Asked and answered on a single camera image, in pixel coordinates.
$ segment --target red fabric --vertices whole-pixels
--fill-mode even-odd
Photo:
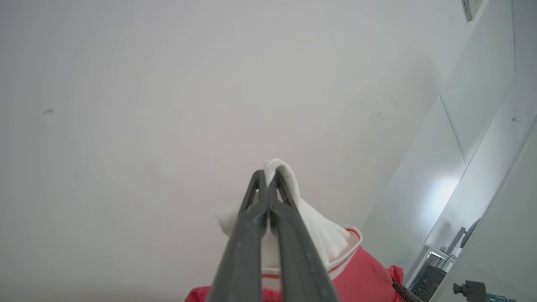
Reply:
[[[402,283],[403,269],[394,265],[385,269],[359,247],[333,284],[341,302],[404,302],[392,287],[392,279]],[[185,302],[204,302],[210,289],[210,286],[193,289]],[[280,292],[263,289],[263,302],[281,302]]]

